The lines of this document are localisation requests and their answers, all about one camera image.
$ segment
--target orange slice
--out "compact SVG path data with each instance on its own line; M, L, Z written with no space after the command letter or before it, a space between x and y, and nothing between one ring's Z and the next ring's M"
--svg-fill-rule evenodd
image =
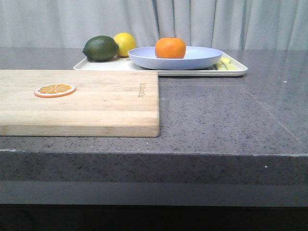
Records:
M41 98L55 98L69 95L76 91L76 87L71 84L49 84L44 85L34 91L34 94Z

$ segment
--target mandarin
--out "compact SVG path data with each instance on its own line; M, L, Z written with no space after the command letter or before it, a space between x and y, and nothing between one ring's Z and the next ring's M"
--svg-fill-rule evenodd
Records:
M161 38L155 44L155 56L164 59L182 59L186 53L186 44L180 38Z

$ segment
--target lime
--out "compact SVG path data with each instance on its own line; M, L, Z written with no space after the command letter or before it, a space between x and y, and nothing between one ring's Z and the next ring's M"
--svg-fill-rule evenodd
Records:
M114 37L115 42L119 46L119 50L116 53L121 57L128 57L128 51L136 48L135 38L129 33L119 33Z
M118 49L119 46L112 37L100 35L89 39L82 52L91 60L108 61Z

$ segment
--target orange fruit on plate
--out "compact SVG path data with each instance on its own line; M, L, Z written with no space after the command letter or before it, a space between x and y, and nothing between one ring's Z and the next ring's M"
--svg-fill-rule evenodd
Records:
M55 98L60 96L69 95L76 91L76 87L71 84L49 84L44 85L34 90L34 94L41 98Z
M155 44L155 56L164 59L182 59L186 53L186 44L180 38L161 38Z

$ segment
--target gray countertop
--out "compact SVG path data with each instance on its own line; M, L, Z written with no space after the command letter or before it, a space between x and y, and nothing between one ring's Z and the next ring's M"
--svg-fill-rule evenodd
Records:
M245 76L159 78L157 138L0 137L0 204L308 206L308 53L224 52ZM84 58L0 53L0 69Z

